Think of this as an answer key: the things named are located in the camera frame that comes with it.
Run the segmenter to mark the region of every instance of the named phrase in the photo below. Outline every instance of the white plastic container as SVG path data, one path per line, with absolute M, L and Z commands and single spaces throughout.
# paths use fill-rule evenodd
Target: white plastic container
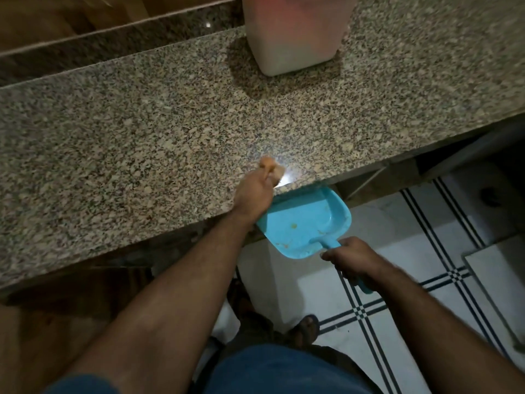
M 246 37 L 267 76 L 332 59 L 358 0 L 243 0 Z

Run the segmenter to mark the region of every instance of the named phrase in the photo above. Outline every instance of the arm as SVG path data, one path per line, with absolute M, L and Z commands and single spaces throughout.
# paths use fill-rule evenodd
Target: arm
M 431 391 L 524 392 L 525 375 L 404 271 L 356 237 L 342 243 L 322 258 L 350 280 L 362 276 L 384 298 Z
M 104 377 L 122 394 L 185 393 L 246 233 L 272 197 L 268 173 L 249 173 L 237 189 L 232 211 L 135 297 L 70 373 Z

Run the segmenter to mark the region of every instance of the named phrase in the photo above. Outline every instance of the person's left hand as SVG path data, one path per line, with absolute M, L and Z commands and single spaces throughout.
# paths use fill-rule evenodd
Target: person's left hand
M 232 212 L 255 224 L 272 204 L 275 183 L 272 174 L 262 167 L 246 174 L 235 191 Z

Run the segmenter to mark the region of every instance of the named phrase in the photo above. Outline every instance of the person's right hand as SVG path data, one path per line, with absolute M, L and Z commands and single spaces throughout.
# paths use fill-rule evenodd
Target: person's right hand
M 385 268 L 393 265 L 379 256 L 365 241 L 351 236 L 339 241 L 341 247 L 330 249 L 321 254 L 321 258 L 335 265 L 348 281 L 355 285 L 358 278 L 374 289 L 373 281 Z

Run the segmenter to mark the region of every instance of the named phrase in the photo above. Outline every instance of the blue dustpan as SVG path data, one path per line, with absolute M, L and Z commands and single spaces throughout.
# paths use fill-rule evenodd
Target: blue dustpan
M 339 247 L 352 224 L 350 210 L 330 188 L 302 189 L 277 196 L 257 222 L 266 238 L 288 258 L 306 258 Z M 359 280 L 364 293 L 372 291 Z

